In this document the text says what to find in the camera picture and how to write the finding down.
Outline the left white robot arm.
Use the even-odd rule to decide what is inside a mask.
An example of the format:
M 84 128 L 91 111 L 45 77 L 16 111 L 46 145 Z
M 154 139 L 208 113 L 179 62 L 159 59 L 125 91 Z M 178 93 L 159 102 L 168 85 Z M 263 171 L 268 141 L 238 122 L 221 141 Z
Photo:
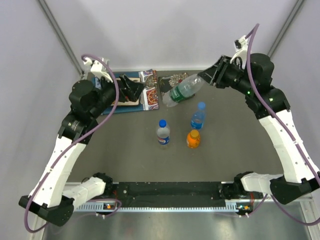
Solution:
M 98 126 L 97 118 L 115 99 L 115 85 L 104 77 L 99 88 L 91 80 L 80 80 L 73 85 L 69 95 L 70 112 L 62 120 L 53 153 L 38 185 L 20 198 L 21 207 L 61 227 L 80 205 L 95 197 L 106 199 L 113 194 L 112 178 L 100 172 L 70 190 L 64 187 L 93 135 L 91 130 Z

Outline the aluminium slotted rail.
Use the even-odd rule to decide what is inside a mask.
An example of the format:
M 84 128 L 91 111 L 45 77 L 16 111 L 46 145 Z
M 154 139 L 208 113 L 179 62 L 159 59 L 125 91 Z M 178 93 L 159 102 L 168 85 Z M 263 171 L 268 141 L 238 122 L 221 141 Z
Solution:
M 258 208 L 261 193 L 236 195 L 229 182 L 119 182 L 74 210 L 120 212 L 231 212 L 248 215 Z

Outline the blue patterned placemat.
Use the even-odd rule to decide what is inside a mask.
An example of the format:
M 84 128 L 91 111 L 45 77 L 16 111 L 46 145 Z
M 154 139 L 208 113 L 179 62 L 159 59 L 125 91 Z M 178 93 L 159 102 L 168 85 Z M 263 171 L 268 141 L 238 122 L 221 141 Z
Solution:
M 157 90 L 157 72 L 149 69 L 145 71 L 115 72 L 117 80 L 125 74 L 133 82 L 144 83 L 144 89 L 136 102 L 119 102 L 115 114 L 157 110 L 159 98 Z

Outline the orange juice bottle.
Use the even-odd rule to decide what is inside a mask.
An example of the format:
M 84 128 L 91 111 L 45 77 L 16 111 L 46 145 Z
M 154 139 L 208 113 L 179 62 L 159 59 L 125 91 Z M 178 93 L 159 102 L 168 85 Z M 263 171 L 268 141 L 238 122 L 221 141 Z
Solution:
M 201 136 L 198 130 L 191 130 L 186 138 L 186 143 L 189 148 L 197 148 L 200 145 Z

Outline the left aluminium corner post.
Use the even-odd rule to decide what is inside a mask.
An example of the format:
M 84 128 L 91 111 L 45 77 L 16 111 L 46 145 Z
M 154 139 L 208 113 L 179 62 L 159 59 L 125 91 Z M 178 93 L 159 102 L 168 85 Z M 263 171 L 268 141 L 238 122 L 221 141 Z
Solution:
M 43 14 L 45 15 L 46 19 L 48 20 L 54 34 L 56 35 L 59 43 L 61 44 L 64 52 L 66 53 L 67 57 L 69 58 L 70 62 L 72 63 L 73 67 L 76 69 L 77 73 L 82 76 L 84 71 L 78 62 L 76 55 L 74 54 L 70 44 L 68 43 L 63 31 L 61 30 L 57 20 L 55 19 L 49 5 L 45 0 L 36 0 L 39 7 L 41 8 Z

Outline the green label water bottle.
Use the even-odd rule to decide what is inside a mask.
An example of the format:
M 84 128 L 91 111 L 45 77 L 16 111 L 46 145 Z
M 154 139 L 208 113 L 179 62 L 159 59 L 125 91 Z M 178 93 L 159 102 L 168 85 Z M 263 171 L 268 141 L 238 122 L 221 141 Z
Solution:
M 162 102 L 167 107 L 174 107 L 178 103 L 193 97 L 204 83 L 205 81 L 197 74 L 188 76 L 177 86 L 166 92 L 162 97 Z

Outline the red-blue label water bottle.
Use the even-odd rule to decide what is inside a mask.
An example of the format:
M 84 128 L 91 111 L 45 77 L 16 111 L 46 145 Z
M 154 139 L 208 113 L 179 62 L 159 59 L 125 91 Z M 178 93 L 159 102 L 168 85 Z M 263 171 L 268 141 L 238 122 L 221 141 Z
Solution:
M 158 125 L 156 128 L 156 135 L 157 135 L 157 141 L 162 149 L 165 149 L 169 146 L 170 134 L 171 134 L 171 129 L 169 124 L 165 119 L 161 119 L 158 122 Z

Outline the blue label water bottle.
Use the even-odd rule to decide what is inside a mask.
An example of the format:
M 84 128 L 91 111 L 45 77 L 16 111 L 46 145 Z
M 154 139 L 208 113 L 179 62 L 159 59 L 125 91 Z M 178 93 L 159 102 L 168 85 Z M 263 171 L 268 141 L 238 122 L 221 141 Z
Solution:
M 200 130 L 204 126 L 206 118 L 206 104 L 204 102 L 199 102 L 197 104 L 197 110 L 192 115 L 190 125 L 193 129 Z

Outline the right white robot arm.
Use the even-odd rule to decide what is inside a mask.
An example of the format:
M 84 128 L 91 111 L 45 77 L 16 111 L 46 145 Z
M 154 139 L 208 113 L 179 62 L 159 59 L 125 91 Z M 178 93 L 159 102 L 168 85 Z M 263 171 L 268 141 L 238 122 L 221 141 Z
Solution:
M 245 103 L 253 111 L 256 119 L 266 130 L 280 159 L 282 174 L 259 174 L 253 171 L 240 173 L 234 177 L 232 192 L 245 198 L 251 192 L 268 194 L 279 203 L 286 205 L 301 196 L 319 189 L 315 175 L 320 173 L 312 161 L 305 162 L 308 153 L 293 122 L 290 104 L 285 94 L 271 85 L 274 64 L 263 53 L 250 56 L 250 67 L 255 86 L 262 99 L 275 112 L 273 117 L 254 93 L 247 69 L 241 69 L 228 56 L 221 56 L 211 67 L 198 73 L 205 82 L 216 88 L 232 89 L 244 94 Z

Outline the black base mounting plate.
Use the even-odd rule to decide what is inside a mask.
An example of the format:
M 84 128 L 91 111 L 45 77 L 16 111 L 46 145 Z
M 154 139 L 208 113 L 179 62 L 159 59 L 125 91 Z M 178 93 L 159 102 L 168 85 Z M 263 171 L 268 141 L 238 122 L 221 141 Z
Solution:
M 119 182 L 112 190 L 124 208 L 223 207 L 227 198 L 218 181 Z

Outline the beige floral square plate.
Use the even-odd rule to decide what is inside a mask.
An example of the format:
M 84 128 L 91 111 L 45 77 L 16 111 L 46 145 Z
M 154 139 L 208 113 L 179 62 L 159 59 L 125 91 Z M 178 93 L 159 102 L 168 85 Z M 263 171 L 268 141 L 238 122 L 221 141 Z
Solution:
M 118 105 L 121 107 L 137 106 L 144 90 L 144 84 L 139 77 L 128 77 L 123 74 L 116 78 L 119 86 Z

